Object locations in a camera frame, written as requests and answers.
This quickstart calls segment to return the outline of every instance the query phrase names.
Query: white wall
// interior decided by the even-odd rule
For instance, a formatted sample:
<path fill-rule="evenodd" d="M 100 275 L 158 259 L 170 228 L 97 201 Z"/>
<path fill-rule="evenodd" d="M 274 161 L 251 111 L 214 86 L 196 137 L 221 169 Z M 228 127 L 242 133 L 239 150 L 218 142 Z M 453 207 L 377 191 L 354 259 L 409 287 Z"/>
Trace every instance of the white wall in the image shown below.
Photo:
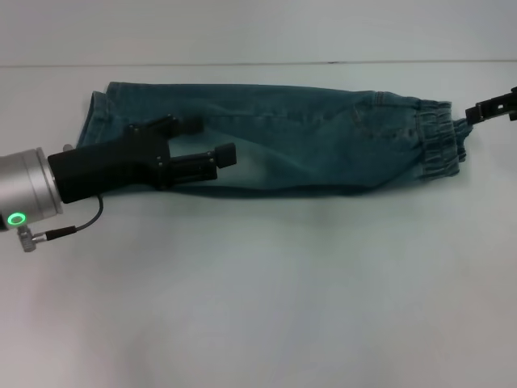
<path fill-rule="evenodd" d="M 4 0 L 0 65 L 517 59 L 513 0 Z"/>
<path fill-rule="evenodd" d="M 497 3 L 23 0 L 0 6 L 0 64 L 512 58 L 515 5 Z M 90 93 L 110 81 L 384 90 L 450 100 L 461 117 L 516 74 L 516 63 L 3 68 L 0 154 L 75 143 Z M 95 226 L 30 255 L 1 234 L 0 386 L 516 386 L 516 133 L 507 118 L 480 125 L 460 175 L 410 190 L 109 196 Z M 95 211 L 67 205 L 34 229 Z"/>

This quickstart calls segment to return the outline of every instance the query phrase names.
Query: green led ring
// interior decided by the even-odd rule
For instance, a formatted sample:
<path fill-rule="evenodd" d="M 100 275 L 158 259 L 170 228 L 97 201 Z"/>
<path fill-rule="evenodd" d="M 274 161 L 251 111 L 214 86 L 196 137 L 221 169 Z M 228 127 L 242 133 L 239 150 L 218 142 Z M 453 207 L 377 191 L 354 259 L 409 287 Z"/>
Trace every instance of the green led ring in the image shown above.
<path fill-rule="evenodd" d="M 27 220 L 27 216 L 23 213 L 12 213 L 7 218 L 7 223 L 9 225 L 18 226 L 22 225 Z"/>

